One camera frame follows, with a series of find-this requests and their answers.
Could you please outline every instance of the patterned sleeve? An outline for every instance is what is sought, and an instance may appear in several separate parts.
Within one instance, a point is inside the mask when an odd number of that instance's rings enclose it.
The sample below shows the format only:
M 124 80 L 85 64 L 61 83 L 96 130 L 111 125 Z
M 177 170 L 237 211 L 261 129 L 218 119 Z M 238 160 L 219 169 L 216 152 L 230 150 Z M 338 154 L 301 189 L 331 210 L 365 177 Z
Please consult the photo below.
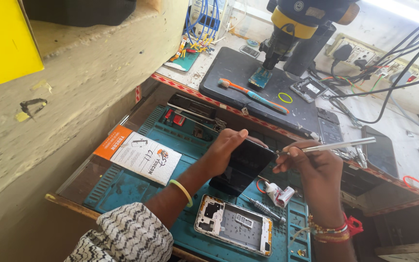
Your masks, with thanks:
M 100 230 L 83 235 L 65 262 L 161 262 L 171 256 L 171 233 L 142 203 L 104 213 L 96 223 Z

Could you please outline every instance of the yellow box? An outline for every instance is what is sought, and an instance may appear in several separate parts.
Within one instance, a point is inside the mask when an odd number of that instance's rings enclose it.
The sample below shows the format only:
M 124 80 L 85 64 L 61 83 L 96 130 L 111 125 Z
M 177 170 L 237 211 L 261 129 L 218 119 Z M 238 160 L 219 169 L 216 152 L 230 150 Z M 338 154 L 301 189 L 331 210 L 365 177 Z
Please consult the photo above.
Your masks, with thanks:
M 43 70 L 23 5 L 0 0 L 0 83 Z

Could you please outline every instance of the rubber band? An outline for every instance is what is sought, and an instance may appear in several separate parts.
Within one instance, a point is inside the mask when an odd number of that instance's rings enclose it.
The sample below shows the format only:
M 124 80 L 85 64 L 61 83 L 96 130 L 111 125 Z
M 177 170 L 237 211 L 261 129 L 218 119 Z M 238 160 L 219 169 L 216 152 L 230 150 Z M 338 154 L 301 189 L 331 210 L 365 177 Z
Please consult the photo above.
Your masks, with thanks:
M 416 182 L 418 182 L 419 183 L 419 180 L 418 179 L 416 179 L 416 178 L 414 178 L 414 177 L 411 177 L 411 176 L 404 176 L 404 178 L 403 178 L 403 181 L 404 181 L 404 183 L 407 185 L 407 187 L 409 187 L 409 188 L 411 188 L 411 186 L 405 181 L 405 179 L 406 178 L 410 178 L 410 179 L 412 179 L 412 180 L 415 180 Z
M 258 186 L 258 182 L 260 182 L 261 180 L 263 180 L 263 181 L 265 181 L 264 179 L 260 179 L 260 180 L 258 180 L 257 181 L 257 188 L 258 188 L 258 190 L 261 192 L 261 193 L 266 193 L 265 191 L 263 191 L 263 190 L 261 190 L 261 188 Z
M 187 190 L 179 182 L 175 181 L 174 179 L 169 180 L 169 184 L 174 184 L 178 186 L 182 190 L 182 192 L 185 194 L 185 196 L 187 196 L 187 198 L 189 199 L 189 203 L 187 204 L 187 207 L 192 207 L 193 201 L 192 201 L 192 198 L 190 197 L 189 192 L 187 192 Z
M 282 99 L 281 98 L 281 95 L 286 95 L 286 96 L 288 96 L 289 98 L 290 98 L 290 102 L 287 102 L 286 100 L 284 100 L 284 99 Z M 279 93 L 278 95 L 277 95 L 278 97 L 279 97 L 279 99 L 281 99 L 281 101 L 282 102 L 284 102 L 284 103 L 288 103 L 288 104 L 290 104 L 290 103 L 292 103 L 292 102 L 294 102 L 294 100 L 288 95 L 288 94 L 286 94 L 286 93 Z

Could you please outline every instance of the orange label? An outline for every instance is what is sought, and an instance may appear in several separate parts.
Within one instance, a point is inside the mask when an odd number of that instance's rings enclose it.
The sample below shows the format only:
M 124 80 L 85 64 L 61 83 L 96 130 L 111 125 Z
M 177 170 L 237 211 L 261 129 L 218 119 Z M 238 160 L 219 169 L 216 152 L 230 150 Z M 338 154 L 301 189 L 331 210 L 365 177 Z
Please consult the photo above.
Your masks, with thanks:
M 118 125 L 106 140 L 93 153 L 97 156 L 110 160 L 117 149 L 124 143 L 132 130 Z

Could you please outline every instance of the green bangle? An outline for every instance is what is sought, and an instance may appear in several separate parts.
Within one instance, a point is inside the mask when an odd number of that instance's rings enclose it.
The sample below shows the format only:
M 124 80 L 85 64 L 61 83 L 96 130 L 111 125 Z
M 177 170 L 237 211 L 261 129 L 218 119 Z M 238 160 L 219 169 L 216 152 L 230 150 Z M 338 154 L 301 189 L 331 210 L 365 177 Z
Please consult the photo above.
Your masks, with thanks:
M 187 207 L 192 207 L 193 202 L 192 202 L 192 198 L 190 197 L 189 192 L 187 192 L 187 190 L 179 182 L 175 181 L 174 179 L 169 180 L 169 184 L 174 184 L 178 186 L 189 199 L 189 203 L 187 204 Z

